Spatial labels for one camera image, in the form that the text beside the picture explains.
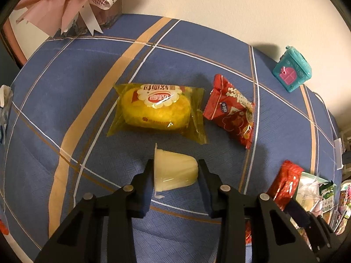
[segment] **pink bouquet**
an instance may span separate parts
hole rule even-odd
[[[27,20],[53,37],[58,29],[67,31],[78,19],[85,22],[90,33],[102,33],[104,10],[109,10],[117,0],[21,0],[16,10],[27,7],[27,11],[16,21]]]

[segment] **teal toy house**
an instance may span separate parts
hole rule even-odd
[[[312,77],[312,69],[302,54],[293,46],[287,46],[273,75],[288,92],[292,92]]]

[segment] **metal screw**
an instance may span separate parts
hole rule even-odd
[[[83,196],[83,199],[88,201],[88,200],[91,200],[93,196],[94,195],[92,193],[85,193]]]
[[[262,193],[262,194],[260,195],[260,198],[261,198],[262,200],[264,200],[264,201],[269,200],[269,196],[268,196],[267,194],[265,194],[265,193]]]
[[[132,185],[125,185],[125,186],[123,187],[123,190],[124,190],[125,192],[131,192],[131,191],[133,191],[133,189],[134,189],[134,187],[133,187]]]
[[[221,186],[220,186],[220,189],[221,189],[223,192],[229,192],[229,191],[230,191],[230,186],[229,186],[229,185],[221,185]]]

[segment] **white wall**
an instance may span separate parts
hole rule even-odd
[[[27,8],[13,11],[9,17],[13,33],[17,39],[24,56],[29,59],[33,52],[49,37],[36,26],[26,21],[16,24],[16,20]]]
[[[323,97],[340,126],[351,125],[351,113],[345,114],[351,112],[351,32],[329,0],[122,2],[124,13],[167,16],[204,25],[251,44],[275,60],[285,46],[295,46],[312,66],[313,77],[307,86]]]

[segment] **logo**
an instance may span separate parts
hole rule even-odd
[[[152,93],[149,95],[148,100],[152,103],[162,102],[163,100],[167,100],[171,97],[171,93],[167,91],[158,91],[156,93]]]
[[[220,105],[222,112],[228,112],[227,104],[225,102],[222,102]]]

